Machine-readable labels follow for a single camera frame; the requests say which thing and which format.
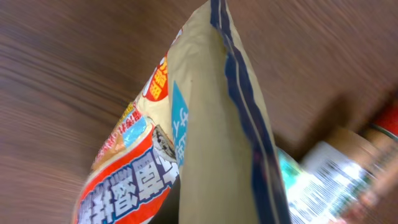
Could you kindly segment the yellow snack bag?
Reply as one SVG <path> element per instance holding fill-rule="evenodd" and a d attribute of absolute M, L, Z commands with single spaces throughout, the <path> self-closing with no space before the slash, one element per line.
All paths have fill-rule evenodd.
<path fill-rule="evenodd" d="M 266 105 L 225 1 L 190 16 L 91 168 L 73 223 L 290 223 Z"/>

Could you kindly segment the white bamboo conditioner tube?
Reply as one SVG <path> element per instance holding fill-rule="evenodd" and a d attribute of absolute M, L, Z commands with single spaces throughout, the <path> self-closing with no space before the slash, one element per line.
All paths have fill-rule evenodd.
<path fill-rule="evenodd" d="M 381 153 L 367 139 L 343 128 L 318 142 L 300 162 L 279 150 L 291 222 L 335 221 L 369 186 L 371 166 Z"/>

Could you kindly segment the spaghetti pasta package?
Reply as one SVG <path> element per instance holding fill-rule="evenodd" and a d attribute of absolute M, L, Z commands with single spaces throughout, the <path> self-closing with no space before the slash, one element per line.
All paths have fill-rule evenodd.
<path fill-rule="evenodd" d="M 376 160 L 376 171 L 370 184 L 341 214 L 340 223 L 361 223 L 368 213 L 397 186 L 397 100 L 392 100 L 363 136 L 376 148 L 385 150 Z"/>

